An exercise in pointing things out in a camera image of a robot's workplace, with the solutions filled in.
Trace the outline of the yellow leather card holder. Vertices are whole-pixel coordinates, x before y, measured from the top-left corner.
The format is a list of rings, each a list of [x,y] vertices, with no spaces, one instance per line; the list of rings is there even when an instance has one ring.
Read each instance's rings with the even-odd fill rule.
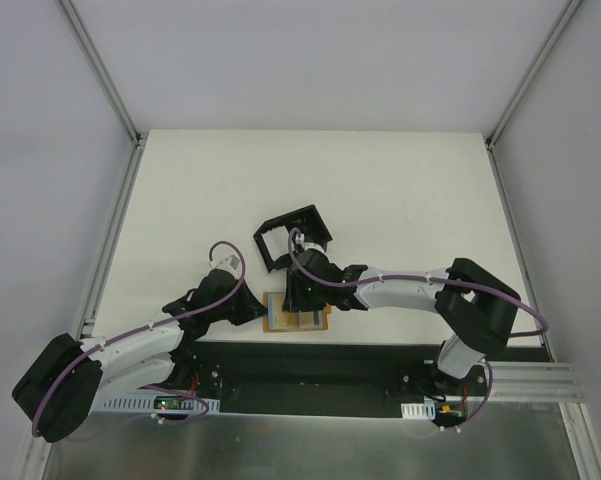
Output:
[[[266,308],[268,296],[276,294],[284,296],[282,292],[265,292],[263,294],[263,304]],[[328,329],[328,318],[329,314],[331,313],[331,307],[327,305],[321,311],[295,313],[298,316],[299,329],[294,331],[270,331],[267,328],[267,313],[263,318],[263,331],[265,333],[299,333],[310,331],[324,331]]]

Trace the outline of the black plastic card box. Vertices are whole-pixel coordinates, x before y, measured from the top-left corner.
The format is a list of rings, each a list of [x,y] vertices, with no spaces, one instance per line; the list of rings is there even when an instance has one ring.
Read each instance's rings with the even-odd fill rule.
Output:
[[[266,251],[261,235],[276,227],[284,226],[289,234],[288,253],[273,262]],[[326,250],[329,242],[333,240],[322,216],[315,204],[293,210],[289,213],[266,220],[253,234],[253,239],[269,273],[287,269],[291,266],[289,255],[289,241],[298,252],[303,250],[305,243],[317,245],[322,251]]]

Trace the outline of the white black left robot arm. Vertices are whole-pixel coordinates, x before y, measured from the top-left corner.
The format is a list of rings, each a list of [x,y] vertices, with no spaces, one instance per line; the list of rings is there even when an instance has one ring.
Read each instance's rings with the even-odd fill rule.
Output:
[[[190,386],[194,344],[212,324],[241,326],[266,313],[244,281],[213,269],[197,287],[127,332],[82,340],[54,337],[17,382],[12,398],[31,421],[33,435],[55,443],[95,408],[132,390]]]

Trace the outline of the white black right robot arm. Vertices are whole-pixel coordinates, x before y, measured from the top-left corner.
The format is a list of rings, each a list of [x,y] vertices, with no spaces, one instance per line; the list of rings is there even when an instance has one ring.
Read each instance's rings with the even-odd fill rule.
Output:
[[[415,273],[367,265],[344,269],[308,249],[286,274],[283,310],[314,312],[402,308],[438,314],[452,331],[423,384],[429,395],[453,394],[481,360],[506,349],[519,294],[474,261],[457,258],[446,269]]]

